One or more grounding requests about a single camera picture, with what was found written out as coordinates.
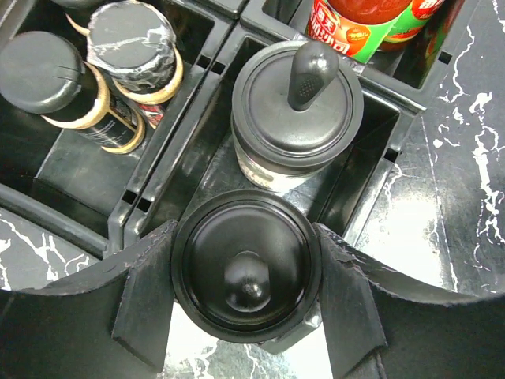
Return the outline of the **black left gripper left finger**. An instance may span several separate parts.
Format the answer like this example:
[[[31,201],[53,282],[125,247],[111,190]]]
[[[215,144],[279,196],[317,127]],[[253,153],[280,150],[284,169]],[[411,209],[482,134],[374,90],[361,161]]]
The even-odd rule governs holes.
[[[1,293],[4,378],[154,378],[163,369],[178,224],[39,290]]]

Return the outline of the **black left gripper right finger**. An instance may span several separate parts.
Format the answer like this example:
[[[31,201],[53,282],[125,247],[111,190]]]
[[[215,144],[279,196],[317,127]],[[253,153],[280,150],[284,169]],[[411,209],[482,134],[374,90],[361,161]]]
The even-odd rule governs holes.
[[[501,378],[504,296],[398,272],[323,224],[320,307],[335,378]]]

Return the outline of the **black top grinder front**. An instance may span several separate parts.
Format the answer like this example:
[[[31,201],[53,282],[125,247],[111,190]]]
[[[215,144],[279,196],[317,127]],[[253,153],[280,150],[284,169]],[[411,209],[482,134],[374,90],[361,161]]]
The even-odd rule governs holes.
[[[170,268],[186,315],[221,340],[277,355],[320,325],[320,243],[273,193],[240,189],[204,202],[179,227]]]

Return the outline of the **black grinder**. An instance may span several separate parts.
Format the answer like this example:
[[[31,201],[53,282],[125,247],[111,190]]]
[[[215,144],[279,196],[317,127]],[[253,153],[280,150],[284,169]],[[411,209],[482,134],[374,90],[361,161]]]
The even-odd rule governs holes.
[[[273,193],[240,189],[204,202],[179,227],[170,268],[186,315],[221,340],[277,355],[320,325],[320,243]]]
[[[364,114],[357,75],[325,43],[258,51],[234,83],[231,129],[242,174],[285,193],[318,174],[354,139]]]

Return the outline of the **black compartment organizer tray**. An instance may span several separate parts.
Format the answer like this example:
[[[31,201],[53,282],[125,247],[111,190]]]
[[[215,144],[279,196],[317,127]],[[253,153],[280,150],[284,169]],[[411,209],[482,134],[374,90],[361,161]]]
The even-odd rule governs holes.
[[[232,83],[261,48],[301,39],[309,1],[158,1],[184,62],[158,129],[127,155],[105,152],[8,103],[1,105],[1,206],[96,257],[113,253],[217,193],[249,187],[230,132]],[[356,238],[414,118],[447,70],[472,1],[447,1],[395,53],[351,62],[365,100],[357,136],[327,169],[290,191],[311,220]]]

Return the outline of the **black top grinder back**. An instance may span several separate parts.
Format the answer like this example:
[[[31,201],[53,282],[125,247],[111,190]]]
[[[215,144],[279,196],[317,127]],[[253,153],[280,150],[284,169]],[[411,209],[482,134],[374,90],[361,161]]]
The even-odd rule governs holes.
[[[258,51],[234,83],[231,129],[242,174],[285,193],[318,174],[354,139],[364,114],[357,75],[325,43]]]

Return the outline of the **small glass jar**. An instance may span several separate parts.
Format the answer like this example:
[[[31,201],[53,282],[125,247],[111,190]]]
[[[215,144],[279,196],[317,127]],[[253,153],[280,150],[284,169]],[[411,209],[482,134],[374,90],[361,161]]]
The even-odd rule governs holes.
[[[50,32],[24,32],[5,45],[1,95],[112,154],[132,152],[145,136],[142,116],[110,91],[104,76],[71,42]]]
[[[58,1],[87,39],[87,60],[137,104],[149,125],[162,121],[181,86],[184,66],[170,22],[141,1]]]

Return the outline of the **red sauce bottle front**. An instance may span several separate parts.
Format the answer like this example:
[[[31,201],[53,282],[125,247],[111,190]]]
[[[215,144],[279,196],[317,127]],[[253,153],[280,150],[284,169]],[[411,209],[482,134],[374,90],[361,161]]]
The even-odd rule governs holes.
[[[307,34],[341,54],[366,63],[409,4],[409,1],[396,0],[315,0]]]

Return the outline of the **red sauce bottle yellow cap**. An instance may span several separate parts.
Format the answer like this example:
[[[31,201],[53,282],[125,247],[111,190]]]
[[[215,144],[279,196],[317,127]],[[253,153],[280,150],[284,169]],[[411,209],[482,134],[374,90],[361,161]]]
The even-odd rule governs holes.
[[[442,6],[444,0],[413,0],[380,44],[379,51],[402,49]]]

